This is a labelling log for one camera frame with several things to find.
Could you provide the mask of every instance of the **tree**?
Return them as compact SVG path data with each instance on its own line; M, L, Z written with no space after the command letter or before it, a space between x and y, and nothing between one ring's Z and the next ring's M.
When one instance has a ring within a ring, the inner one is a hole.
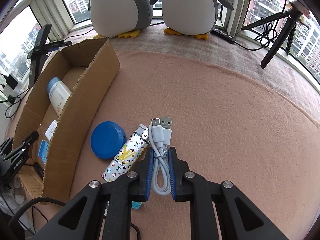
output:
M90 19L90 12L88 10L85 10L83 12L77 11L75 13L72 13L72 15L75 18L76 22L81 22Z
M28 67L27 67L26 61L27 61L26 56L24 55L19 56L15 64L16 69L18 69L17 76L22 77L24 73L27 71Z
M301 63L302 65L304 65L305 67L307 66L307 62L306 62L306 60L305 60L303 57L298 56L298 57L297 57L297 60L300 61L300 63Z

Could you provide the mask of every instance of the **blue round lid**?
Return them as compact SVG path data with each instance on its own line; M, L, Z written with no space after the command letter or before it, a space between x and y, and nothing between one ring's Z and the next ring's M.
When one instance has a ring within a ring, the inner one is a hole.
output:
M115 122L99 124L91 135L91 149L102 159L111 159L126 142L125 133Z
M61 81L60 78L58 78L58 77L54 77L54 78L52 78L52 79L49 81L49 83L48 83L48 85L47 85L48 95L50 94L50 90L51 90L52 86L53 86L55 83L57 83L58 81Z

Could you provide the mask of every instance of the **lighter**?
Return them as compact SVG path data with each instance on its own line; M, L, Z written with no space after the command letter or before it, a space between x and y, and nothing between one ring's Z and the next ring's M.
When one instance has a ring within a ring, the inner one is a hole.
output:
M148 144L148 128L140 124L104 171L103 179L110 182L127 173Z

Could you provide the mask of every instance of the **usb cable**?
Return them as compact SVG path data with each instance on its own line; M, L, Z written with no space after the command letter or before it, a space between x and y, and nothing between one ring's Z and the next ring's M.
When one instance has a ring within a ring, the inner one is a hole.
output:
M170 129L171 124L172 118L161 117L152 119L149 125L149 140L155 152L151 187L153 191L160 196L168 195L171 192L167 150L167 147L170 145L172 133ZM163 176L162 187L159 187L157 182L159 169L161 169Z

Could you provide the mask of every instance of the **yellow penguin feet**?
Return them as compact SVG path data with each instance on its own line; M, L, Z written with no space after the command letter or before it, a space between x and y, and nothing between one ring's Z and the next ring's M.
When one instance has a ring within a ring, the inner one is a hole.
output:
M135 38L138 36L140 30L135 30L135 31L131 31L131 32L127 32L127 33L122 33L120 35L118 35L118 38L122 38L122 37L125 37L125 38L128 38L128 37L131 37L131 38Z
M98 39L98 38L105 38L105 36L102 36L102 35L100 35L100 34L97 34L97 35L95 35L95 36L93 37L93 39Z
M164 33L168 33L170 35L181 35L181 33L176 32L175 30L171 29L171 28L166 28L164 31Z
M198 34L198 35L191 35L191 37L195 37L196 39L204 39L204 40L208 40L209 39L209 35L207 33L204 34Z

